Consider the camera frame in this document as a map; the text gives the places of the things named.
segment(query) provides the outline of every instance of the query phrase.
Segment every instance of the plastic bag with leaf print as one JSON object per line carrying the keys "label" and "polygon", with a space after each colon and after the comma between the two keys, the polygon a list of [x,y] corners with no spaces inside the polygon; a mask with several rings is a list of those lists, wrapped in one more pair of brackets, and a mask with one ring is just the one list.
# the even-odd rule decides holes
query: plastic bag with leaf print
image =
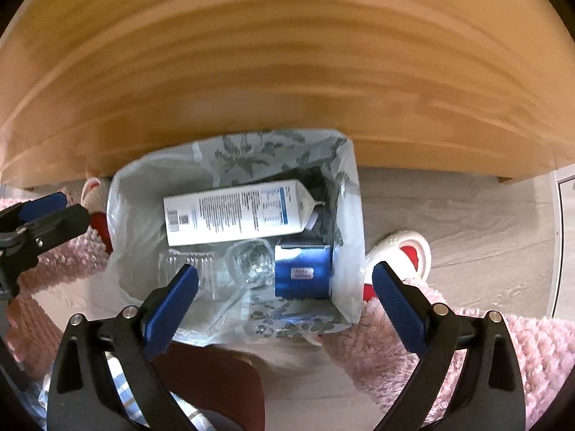
{"label": "plastic bag with leaf print", "polygon": [[203,346],[296,338],[357,323],[364,261],[358,173],[352,142],[334,130],[218,136],[159,150],[122,168],[112,182],[107,212],[114,246],[107,271],[120,277],[110,275],[109,283],[127,304],[139,303],[165,283],[157,273],[159,254],[168,249],[164,197],[288,178],[300,179],[316,200],[330,203],[318,208],[314,231],[334,242],[331,300],[288,301],[276,298],[274,287],[238,289],[223,305],[199,298],[175,339]]}

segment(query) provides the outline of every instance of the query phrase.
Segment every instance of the metal screw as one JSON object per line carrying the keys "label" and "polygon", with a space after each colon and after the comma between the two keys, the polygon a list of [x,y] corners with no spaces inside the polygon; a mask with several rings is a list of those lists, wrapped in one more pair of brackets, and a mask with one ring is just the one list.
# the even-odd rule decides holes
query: metal screw
{"label": "metal screw", "polygon": [[497,311],[490,311],[489,312],[489,318],[493,322],[501,322],[501,320],[502,320],[501,314],[499,314]]}
{"label": "metal screw", "polygon": [[433,305],[433,312],[440,316],[445,316],[449,312],[449,308],[443,303],[437,303],[436,305]]}
{"label": "metal screw", "polygon": [[73,326],[77,326],[78,324],[80,324],[82,321],[84,320],[84,315],[83,314],[74,314],[71,318],[70,318],[70,324]]}
{"label": "metal screw", "polygon": [[122,311],[122,316],[124,316],[126,319],[131,319],[136,314],[138,314],[138,308],[136,306],[127,306]]}

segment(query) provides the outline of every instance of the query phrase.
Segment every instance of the brown wooden furniture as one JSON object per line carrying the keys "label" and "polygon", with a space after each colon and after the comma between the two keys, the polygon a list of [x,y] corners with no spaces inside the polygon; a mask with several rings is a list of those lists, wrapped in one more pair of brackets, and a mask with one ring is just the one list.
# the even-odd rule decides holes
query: brown wooden furniture
{"label": "brown wooden furniture", "polygon": [[1,179],[310,127],[360,165],[523,179],[575,162],[574,91],[548,0],[26,0],[0,41]]}

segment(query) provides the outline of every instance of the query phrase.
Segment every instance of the blue box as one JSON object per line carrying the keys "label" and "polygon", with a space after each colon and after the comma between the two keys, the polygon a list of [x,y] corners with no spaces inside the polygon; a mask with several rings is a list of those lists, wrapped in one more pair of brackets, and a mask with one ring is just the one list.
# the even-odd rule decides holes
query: blue box
{"label": "blue box", "polygon": [[280,242],[275,247],[275,296],[328,299],[331,257],[331,246],[321,242]]}

